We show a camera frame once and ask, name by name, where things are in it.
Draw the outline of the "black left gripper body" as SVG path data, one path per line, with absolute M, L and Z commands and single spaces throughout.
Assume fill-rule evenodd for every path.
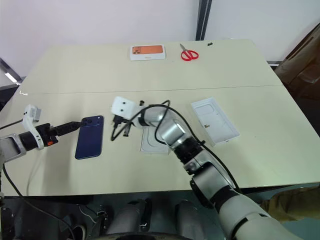
M 40 137 L 45 147 L 52 146 L 59 142 L 57 139 L 58 132 L 56 128 L 51 126 L 49 123 L 37 126 L 36 130 L 40 134 Z

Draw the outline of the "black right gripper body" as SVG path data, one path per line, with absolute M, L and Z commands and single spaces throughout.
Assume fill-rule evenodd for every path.
M 125 124 L 128 123 L 129 120 L 123 118 L 122 116 L 119 116 L 119 115 L 116 115 L 116 114 L 115 114 L 114 117 L 113 117 L 112 122 L 113 122 L 113 125 L 114 125 L 114 126 L 118 126 L 118 125 L 120 125 L 120 124 L 122 124 L 122 123 L 125 123 Z

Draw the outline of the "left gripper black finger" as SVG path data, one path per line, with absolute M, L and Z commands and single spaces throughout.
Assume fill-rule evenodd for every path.
M 69 133 L 72 133 L 74 131 L 76 131 L 78 128 L 74 128 L 74 127 L 55 127 L 55 135 L 58 137 L 67 135 Z
M 71 122 L 67 122 L 65 124 L 62 125 L 58 125 L 56 127 L 58 128 L 80 128 L 83 125 L 82 122 L 79 121 L 71 121 Z

